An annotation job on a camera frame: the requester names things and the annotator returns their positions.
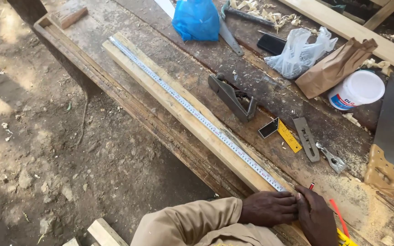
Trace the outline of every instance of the bucket label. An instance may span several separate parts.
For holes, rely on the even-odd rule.
[[[348,110],[356,106],[355,103],[352,103],[347,99],[343,100],[338,93],[331,97],[331,101],[337,108],[342,110]]]

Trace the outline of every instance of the hand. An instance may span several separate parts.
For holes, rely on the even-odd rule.
[[[297,205],[292,193],[261,191],[243,200],[238,223],[272,227],[295,220]]]
[[[298,185],[295,188],[299,192],[296,199],[300,226],[311,246],[338,246],[334,212],[325,199],[303,186]]]

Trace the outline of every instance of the khaki sleeve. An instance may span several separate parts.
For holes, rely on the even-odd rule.
[[[198,243],[208,232],[235,224],[243,202],[230,197],[212,202],[195,201],[145,215],[130,246],[186,246]]]

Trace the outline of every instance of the hammer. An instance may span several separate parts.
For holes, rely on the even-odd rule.
[[[269,20],[265,20],[265,19],[256,17],[254,15],[239,11],[237,9],[231,8],[230,7],[230,0],[227,0],[227,2],[222,6],[221,15],[222,15],[223,20],[226,19],[225,12],[240,16],[243,19],[250,20],[250,21],[259,23],[261,25],[264,25],[264,26],[273,27],[275,25],[273,22],[271,22]]]

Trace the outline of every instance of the wooden saw handle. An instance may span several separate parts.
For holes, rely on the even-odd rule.
[[[364,183],[372,184],[384,194],[394,198],[394,165],[386,160],[384,151],[372,144]]]

